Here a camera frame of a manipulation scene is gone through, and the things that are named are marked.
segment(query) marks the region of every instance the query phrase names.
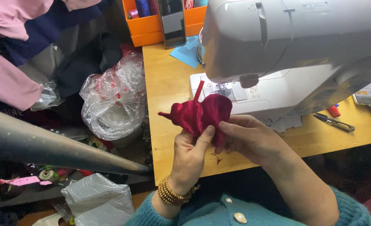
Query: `orange box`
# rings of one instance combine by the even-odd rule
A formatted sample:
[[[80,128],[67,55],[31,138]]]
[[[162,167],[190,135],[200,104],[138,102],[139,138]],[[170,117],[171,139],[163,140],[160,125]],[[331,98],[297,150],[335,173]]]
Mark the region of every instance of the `orange box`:
[[[163,41],[162,23],[159,15],[128,19],[128,11],[136,9],[135,0],[123,0],[126,21],[134,46]],[[204,25],[206,6],[184,10],[186,36],[198,35]]]

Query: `thread snips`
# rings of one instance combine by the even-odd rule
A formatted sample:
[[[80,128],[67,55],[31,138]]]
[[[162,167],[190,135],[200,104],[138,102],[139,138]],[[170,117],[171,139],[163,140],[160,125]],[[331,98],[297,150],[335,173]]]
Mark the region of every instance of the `thread snips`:
[[[345,130],[345,131],[348,131],[348,132],[353,132],[356,129],[354,126],[351,126],[347,123],[341,122],[341,121],[339,121],[335,118],[326,116],[324,114],[315,113],[314,117],[318,118],[319,120],[321,120],[321,121],[323,121],[323,122],[325,122],[329,125],[338,127],[339,129],[342,129],[342,130]]]

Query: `white sewing machine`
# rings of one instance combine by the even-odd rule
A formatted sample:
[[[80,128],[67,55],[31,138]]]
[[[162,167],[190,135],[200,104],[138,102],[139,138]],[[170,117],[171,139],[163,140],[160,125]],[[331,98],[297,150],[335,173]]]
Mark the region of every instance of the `white sewing machine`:
[[[331,107],[371,82],[371,0],[211,0],[199,101],[259,119]]]

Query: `pearl button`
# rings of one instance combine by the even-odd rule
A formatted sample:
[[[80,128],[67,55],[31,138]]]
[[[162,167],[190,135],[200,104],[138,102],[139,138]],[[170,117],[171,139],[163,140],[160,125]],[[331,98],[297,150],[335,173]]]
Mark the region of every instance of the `pearl button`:
[[[233,214],[233,217],[238,223],[242,223],[242,224],[247,223],[247,219],[244,217],[242,213],[235,213]]]

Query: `table surface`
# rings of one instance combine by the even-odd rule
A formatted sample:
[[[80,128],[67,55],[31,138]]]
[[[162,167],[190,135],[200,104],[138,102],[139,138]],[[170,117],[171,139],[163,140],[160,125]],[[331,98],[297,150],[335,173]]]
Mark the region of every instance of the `table surface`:
[[[192,68],[170,56],[172,49],[163,43],[143,47],[147,84],[149,122],[153,152],[155,184],[170,174],[173,165],[174,137],[181,132],[170,120],[158,112],[170,112],[171,105],[190,100],[189,76],[204,73],[201,66]],[[353,125],[356,130],[347,133],[330,126],[311,115],[303,116],[303,126],[280,134],[300,157],[323,154],[371,143],[371,113],[367,106],[357,105],[352,97],[341,101],[339,120]],[[210,148],[205,155],[202,177],[256,167],[239,153],[213,155]]]

